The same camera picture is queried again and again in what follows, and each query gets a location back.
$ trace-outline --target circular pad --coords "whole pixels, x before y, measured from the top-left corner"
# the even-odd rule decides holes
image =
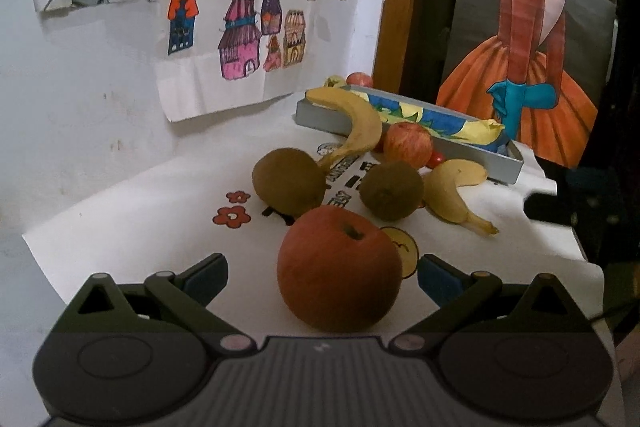
[[[86,425],[150,421],[196,390],[207,369],[198,338],[158,332],[51,333],[33,364],[50,412]]]
[[[491,321],[453,334],[439,354],[447,383],[494,417],[560,421],[596,409],[613,366],[595,333],[490,331]]]

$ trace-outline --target pink house drawing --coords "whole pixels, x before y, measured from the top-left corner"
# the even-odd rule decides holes
[[[249,76],[260,66],[261,32],[255,25],[255,0],[232,0],[220,39],[220,67],[227,80]]]

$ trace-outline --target girl drawing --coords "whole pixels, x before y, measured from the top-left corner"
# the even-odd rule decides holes
[[[566,0],[500,0],[498,34],[440,87],[438,105],[495,118],[511,139],[566,167],[582,156],[596,107],[564,71]]]

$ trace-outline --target screw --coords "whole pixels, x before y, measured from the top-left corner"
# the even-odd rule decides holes
[[[220,346],[227,351],[244,351],[252,345],[252,340],[246,335],[227,335],[220,339]]]
[[[400,335],[394,339],[394,344],[398,349],[402,349],[403,351],[418,351],[424,347],[424,338],[420,335],[411,335],[409,333],[405,333],[404,335]]]

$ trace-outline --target orange dress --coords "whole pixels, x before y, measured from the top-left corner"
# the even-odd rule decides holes
[[[545,0],[500,0],[498,34],[460,62],[440,87],[437,104],[483,120],[499,120],[487,89],[509,79],[516,84],[548,83],[558,94],[556,107],[524,107],[517,140],[534,153],[565,167],[578,165],[596,119],[597,109],[564,70],[565,13],[539,52]]]

